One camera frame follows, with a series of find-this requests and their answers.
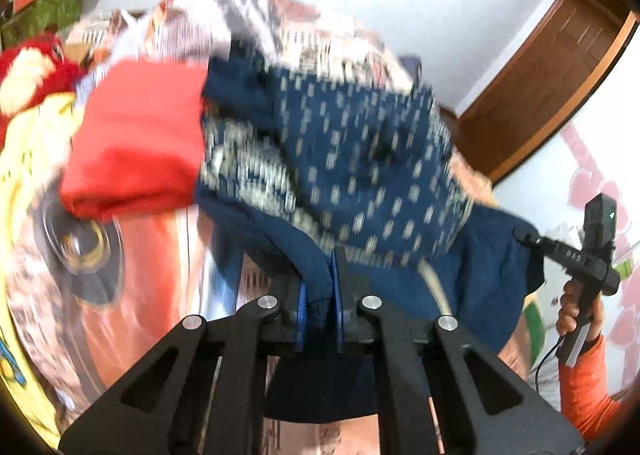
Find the orange sleeved right forearm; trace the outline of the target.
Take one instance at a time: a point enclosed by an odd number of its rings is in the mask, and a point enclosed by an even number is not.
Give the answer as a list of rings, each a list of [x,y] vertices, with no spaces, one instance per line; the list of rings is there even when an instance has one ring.
[[[594,442],[619,426],[631,410],[631,389],[614,399],[606,384],[605,342],[600,336],[574,367],[559,366],[561,413],[586,442]]]

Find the person right hand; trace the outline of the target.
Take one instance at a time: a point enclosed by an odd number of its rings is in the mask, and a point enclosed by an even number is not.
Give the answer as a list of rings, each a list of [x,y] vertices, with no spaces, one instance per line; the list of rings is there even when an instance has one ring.
[[[560,310],[558,319],[555,323],[556,331],[560,336],[564,336],[571,331],[575,331],[577,327],[577,318],[579,315],[579,297],[582,294],[582,285],[575,282],[574,279],[566,282],[563,287],[563,295],[560,299]],[[590,331],[587,335],[587,341],[597,341],[602,333],[602,327],[605,319],[604,305],[602,302],[602,293],[594,298],[591,308],[592,322]]]

